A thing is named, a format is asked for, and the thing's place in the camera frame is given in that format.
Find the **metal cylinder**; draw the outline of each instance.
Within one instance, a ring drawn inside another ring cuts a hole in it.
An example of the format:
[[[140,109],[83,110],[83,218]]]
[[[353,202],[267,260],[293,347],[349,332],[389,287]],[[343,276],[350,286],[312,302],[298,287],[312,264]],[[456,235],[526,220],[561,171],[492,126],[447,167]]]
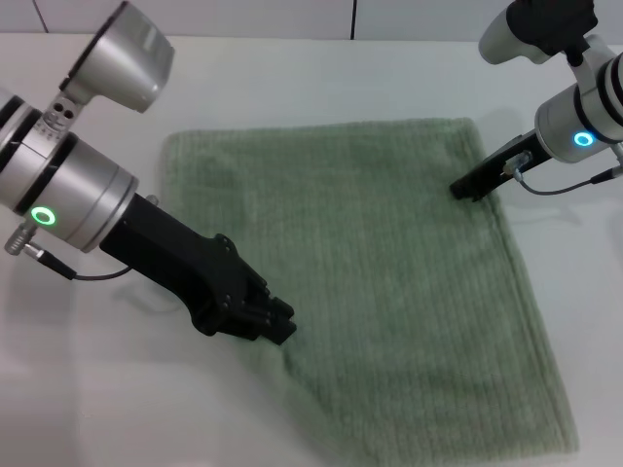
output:
[[[604,72],[604,89],[611,110],[620,116],[619,124],[623,123],[623,54],[612,60]]]
[[[88,252],[113,228],[137,185],[127,171],[79,140],[31,208],[51,209],[55,222],[42,227]]]
[[[138,180],[0,89],[0,203],[89,252],[128,207]]]
[[[561,162],[580,162],[608,147],[582,123],[576,111],[573,85],[542,104],[536,111],[536,136],[549,155]]]

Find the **blue led ring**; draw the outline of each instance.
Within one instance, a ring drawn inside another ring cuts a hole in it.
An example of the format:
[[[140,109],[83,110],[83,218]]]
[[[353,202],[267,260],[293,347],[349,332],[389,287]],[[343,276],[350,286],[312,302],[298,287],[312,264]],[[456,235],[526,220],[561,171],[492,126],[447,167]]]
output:
[[[578,146],[587,148],[588,146],[593,145],[595,142],[595,136],[587,131],[580,131],[573,136],[573,142]]]

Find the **white wall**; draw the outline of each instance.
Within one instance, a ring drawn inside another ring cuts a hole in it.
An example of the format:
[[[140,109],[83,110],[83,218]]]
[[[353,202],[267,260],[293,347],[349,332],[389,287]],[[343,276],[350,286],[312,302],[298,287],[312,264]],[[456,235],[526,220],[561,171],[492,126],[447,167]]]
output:
[[[354,0],[133,0],[166,34],[348,39]],[[120,0],[2,0],[0,31],[95,32]],[[510,0],[358,0],[355,39],[477,41]],[[623,2],[596,0],[597,31],[623,44]]]

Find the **white surface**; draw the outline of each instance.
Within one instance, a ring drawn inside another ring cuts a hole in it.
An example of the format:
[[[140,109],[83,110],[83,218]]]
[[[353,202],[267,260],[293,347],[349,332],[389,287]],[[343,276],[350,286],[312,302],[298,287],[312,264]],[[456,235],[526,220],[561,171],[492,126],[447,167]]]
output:
[[[0,35],[1,82],[45,106],[86,36]],[[537,106],[571,83],[560,58],[492,67],[474,44],[173,38],[162,98],[141,116],[97,100],[74,130],[158,190],[163,140],[177,130],[471,117],[488,151],[532,129]],[[42,63],[46,63],[45,73]],[[549,162],[527,179],[564,187],[612,166]],[[500,190],[581,436],[572,467],[619,466],[623,439],[623,185],[558,198]],[[17,224],[0,211],[0,237]],[[84,272],[115,270],[48,235]],[[0,255],[0,464],[3,467],[323,465],[176,300],[131,273],[67,283]]]
[[[43,26],[30,0],[2,0],[0,31],[43,32]]]
[[[51,32],[95,32],[120,0],[37,0]],[[352,0],[132,0],[165,34],[350,37]]]
[[[359,0],[357,39],[478,41],[511,0]],[[623,2],[596,0],[596,32],[609,44],[623,43]]]

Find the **ribbed fabric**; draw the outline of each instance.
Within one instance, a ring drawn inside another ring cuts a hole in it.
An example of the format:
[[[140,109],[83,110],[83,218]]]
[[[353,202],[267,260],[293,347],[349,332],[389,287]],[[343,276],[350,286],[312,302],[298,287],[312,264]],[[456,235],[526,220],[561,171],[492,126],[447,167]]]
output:
[[[242,358],[343,465],[577,449],[527,275],[495,196],[449,185],[483,158],[469,120],[190,131],[165,208],[226,234],[295,308]]]

